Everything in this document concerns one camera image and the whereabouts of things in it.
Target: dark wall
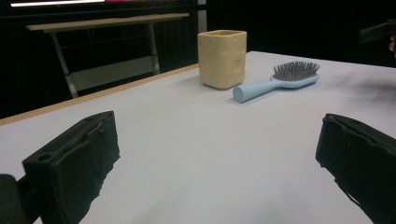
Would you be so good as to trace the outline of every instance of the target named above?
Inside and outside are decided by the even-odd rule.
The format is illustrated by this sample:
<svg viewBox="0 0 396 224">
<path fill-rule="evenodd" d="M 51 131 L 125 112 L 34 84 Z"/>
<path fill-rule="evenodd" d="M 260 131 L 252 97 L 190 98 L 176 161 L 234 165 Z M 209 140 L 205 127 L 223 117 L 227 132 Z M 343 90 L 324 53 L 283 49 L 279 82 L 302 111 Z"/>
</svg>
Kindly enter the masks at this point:
<svg viewBox="0 0 396 224">
<path fill-rule="evenodd" d="M 124 5 L 111 5 L 108 8 L 95 6 L 90 10 L 82 7 L 74 11 L 68 9 L 71 13 L 65 12 L 59 16 L 56 13 L 60 12 L 55 13 L 50 8 L 46 8 L 44 14 L 39 14 L 38 10 L 17 12 L 5 2 L 0 2 L 0 119 L 71 99 L 50 35 L 41 31 L 28 31 L 25 28 L 27 24 L 75 21 L 78 18 L 70 15 L 80 12 L 84 12 L 84 19 L 99 19 L 98 14 L 90 10 L 95 10 L 101 17 L 110 16 L 103 13 L 106 10 L 112 13 L 111 17 L 117 17 L 118 12 L 120 17 L 189 12 L 187 19 L 154 24 L 157 52 L 161 72 L 197 63 L 198 16 L 196 8 L 190 7 L 196 2 L 194 0 L 158 1 L 142 6 L 137 4 L 131 10 L 123 9 Z M 94 33 L 92 30 L 59 33 L 59 40 L 67 46 L 64 56 L 70 72 L 149 54 L 145 25 L 96 29 Z"/>
<path fill-rule="evenodd" d="M 209 0 L 208 30 L 247 31 L 247 49 L 396 67 L 389 37 L 359 44 L 359 30 L 395 19 L 379 1 Z"/>
</svg>

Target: table surface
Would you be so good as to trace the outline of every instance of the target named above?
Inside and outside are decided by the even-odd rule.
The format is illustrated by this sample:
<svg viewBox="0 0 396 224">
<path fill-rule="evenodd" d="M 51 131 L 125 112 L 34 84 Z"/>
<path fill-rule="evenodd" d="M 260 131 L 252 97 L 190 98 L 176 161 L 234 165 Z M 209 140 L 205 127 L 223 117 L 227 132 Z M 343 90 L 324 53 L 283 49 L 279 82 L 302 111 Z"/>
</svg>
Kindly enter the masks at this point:
<svg viewBox="0 0 396 224">
<path fill-rule="evenodd" d="M 244 83 L 267 81 L 292 61 L 318 63 L 318 82 L 239 104 L 232 89 L 201 84 L 192 66 L 4 119 L 0 170 L 21 178 L 23 159 L 113 110 L 120 159 L 81 223 L 372 223 L 315 152 L 326 113 L 396 136 L 396 69 L 252 51 Z"/>
</svg>

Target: hairbrush handle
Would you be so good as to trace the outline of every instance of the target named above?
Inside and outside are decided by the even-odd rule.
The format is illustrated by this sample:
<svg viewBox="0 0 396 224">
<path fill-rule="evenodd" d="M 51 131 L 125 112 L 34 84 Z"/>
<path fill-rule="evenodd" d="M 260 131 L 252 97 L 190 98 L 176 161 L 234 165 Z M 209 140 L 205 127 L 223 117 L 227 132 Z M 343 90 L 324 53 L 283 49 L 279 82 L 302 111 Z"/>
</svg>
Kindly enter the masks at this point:
<svg viewBox="0 0 396 224">
<path fill-rule="evenodd" d="M 253 84 L 239 85 L 233 88 L 233 98 L 236 102 L 243 103 L 248 99 L 270 91 L 276 87 L 283 88 L 300 88 L 302 86 L 315 83 L 318 81 L 319 76 L 315 74 L 312 77 L 307 77 L 296 81 L 283 81 L 271 77 L 270 81 L 258 82 Z"/>
<path fill-rule="evenodd" d="M 281 85 L 282 81 L 276 79 L 253 84 L 239 85 L 233 88 L 233 98 L 236 102 L 242 103 L 248 99 L 270 91 L 273 88 L 280 87 Z"/>
</svg>

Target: cup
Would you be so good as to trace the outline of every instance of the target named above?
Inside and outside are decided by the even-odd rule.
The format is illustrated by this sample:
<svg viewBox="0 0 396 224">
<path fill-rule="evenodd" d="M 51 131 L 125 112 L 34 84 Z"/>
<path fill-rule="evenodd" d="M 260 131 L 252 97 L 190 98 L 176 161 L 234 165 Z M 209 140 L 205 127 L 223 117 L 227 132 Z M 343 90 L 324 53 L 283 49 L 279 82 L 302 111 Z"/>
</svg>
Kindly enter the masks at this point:
<svg viewBox="0 0 396 224">
<path fill-rule="evenodd" d="M 230 89 L 245 77 L 246 31 L 216 30 L 198 34 L 199 77 L 207 86 Z"/>
</svg>

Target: textured cup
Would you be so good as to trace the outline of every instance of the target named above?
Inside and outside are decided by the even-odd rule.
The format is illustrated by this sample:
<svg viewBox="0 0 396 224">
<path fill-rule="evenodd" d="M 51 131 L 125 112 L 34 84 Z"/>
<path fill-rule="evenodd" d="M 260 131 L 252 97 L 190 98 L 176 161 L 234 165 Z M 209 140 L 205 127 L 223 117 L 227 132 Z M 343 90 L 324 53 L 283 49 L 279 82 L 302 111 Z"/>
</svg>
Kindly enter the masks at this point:
<svg viewBox="0 0 396 224">
<path fill-rule="evenodd" d="M 199 75 L 202 83 L 229 89 L 245 77 L 248 33 L 217 30 L 198 34 Z"/>
</svg>

